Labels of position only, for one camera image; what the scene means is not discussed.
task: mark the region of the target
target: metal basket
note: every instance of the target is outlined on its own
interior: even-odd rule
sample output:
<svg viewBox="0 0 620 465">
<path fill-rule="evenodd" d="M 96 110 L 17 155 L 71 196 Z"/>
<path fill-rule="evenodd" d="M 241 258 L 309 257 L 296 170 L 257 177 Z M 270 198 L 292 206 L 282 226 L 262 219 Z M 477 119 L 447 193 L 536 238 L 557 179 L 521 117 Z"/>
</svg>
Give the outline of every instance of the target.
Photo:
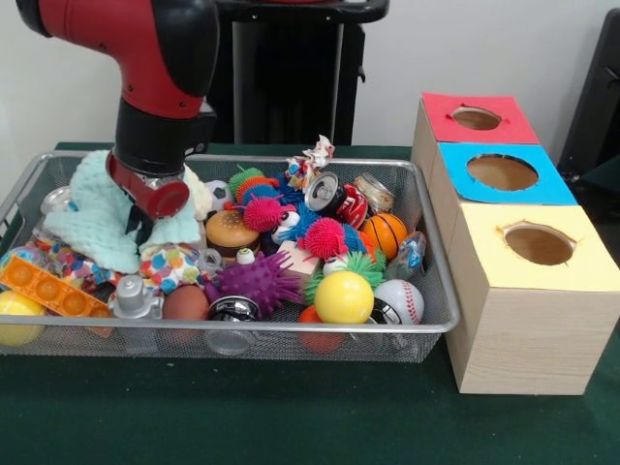
<svg viewBox="0 0 620 465">
<path fill-rule="evenodd" d="M 69 184 L 85 155 L 54 152 L 30 164 L 0 207 L 0 252 L 31 237 L 42 220 L 42 200 Z M 217 155 L 192 157 L 188 165 L 203 180 L 228 179 L 238 166 L 257 167 L 267 175 L 287 166 L 282 158 Z M 302 325 L 296 320 L 303 307 L 295 304 L 261 323 L 0 316 L 0 335 L 18 330 L 15 325 L 45 326 L 34 341 L 22 347 L 0 346 L 0 354 L 423 361 L 441 334 L 456 326 L 459 307 L 422 174 L 402 161 L 336 159 L 329 169 L 345 181 L 364 171 L 372 173 L 396 194 L 395 213 L 408 228 L 417 226 L 426 233 L 425 272 L 414 280 L 425 300 L 421 325 Z M 113 326 L 114 331 L 102 338 L 88 330 L 91 326 Z M 336 339 L 342 340 L 338 349 L 324 350 Z"/>
</svg>

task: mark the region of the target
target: box lid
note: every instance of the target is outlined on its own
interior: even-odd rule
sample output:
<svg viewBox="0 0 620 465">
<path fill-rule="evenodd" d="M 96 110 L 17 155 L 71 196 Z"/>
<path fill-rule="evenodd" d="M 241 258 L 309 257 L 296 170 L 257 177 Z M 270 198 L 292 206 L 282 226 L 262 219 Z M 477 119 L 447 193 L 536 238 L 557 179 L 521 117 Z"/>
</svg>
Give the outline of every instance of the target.
<svg viewBox="0 0 620 465">
<path fill-rule="evenodd" d="M 488 203 L 575 205 L 557 169 L 539 145 L 440 143 L 456 192 Z"/>
<path fill-rule="evenodd" d="M 422 102 L 438 142 L 540 143 L 514 97 L 424 92 Z"/>
<path fill-rule="evenodd" d="M 620 270 L 580 206 L 466 202 L 461 211 L 491 287 L 620 292 Z"/>
</svg>

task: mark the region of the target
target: white wall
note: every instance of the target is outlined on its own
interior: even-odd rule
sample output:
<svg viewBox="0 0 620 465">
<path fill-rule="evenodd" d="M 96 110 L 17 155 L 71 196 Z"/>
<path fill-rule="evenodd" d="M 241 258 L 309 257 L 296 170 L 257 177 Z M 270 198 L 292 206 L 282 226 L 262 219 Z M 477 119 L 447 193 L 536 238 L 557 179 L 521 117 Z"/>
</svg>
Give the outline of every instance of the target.
<svg viewBox="0 0 620 465">
<path fill-rule="evenodd" d="M 356 144 L 412 142 L 419 93 L 513 94 L 558 156 L 614 0 L 392 0 L 366 26 Z M 120 77 L 105 56 L 28 30 L 0 2 L 0 186 L 59 140 L 112 140 Z M 0 187 L 0 198 L 7 192 Z"/>
<path fill-rule="evenodd" d="M 557 160 L 614 0 L 391 0 L 368 24 L 356 144 L 409 145 L 422 91 L 514 95 Z"/>
<path fill-rule="evenodd" d="M 45 39 L 0 2 L 0 199 L 60 140 L 112 140 L 120 74 L 90 50 Z"/>
</svg>

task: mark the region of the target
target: orange basketball toy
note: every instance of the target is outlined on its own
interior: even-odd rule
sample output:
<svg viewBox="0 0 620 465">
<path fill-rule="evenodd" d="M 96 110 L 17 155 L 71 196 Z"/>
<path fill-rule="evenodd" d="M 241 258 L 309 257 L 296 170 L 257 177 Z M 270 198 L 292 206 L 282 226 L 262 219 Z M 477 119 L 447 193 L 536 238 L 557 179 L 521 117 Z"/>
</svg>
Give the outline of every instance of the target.
<svg viewBox="0 0 620 465">
<path fill-rule="evenodd" d="M 364 223 L 361 231 L 383 250 L 388 260 L 396 257 L 398 245 L 407 237 L 407 227 L 389 213 L 376 214 Z"/>
</svg>

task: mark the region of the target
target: red box top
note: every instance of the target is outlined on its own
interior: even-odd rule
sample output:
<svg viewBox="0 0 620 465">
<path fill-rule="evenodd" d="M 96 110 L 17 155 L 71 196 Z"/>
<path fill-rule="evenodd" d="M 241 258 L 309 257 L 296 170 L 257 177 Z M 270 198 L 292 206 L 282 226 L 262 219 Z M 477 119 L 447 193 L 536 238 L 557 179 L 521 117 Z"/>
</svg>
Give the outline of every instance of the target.
<svg viewBox="0 0 620 465">
<path fill-rule="evenodd" d="M 514 97 L 422 93 L 438 142 L 540 144 Z"/>
</svg>

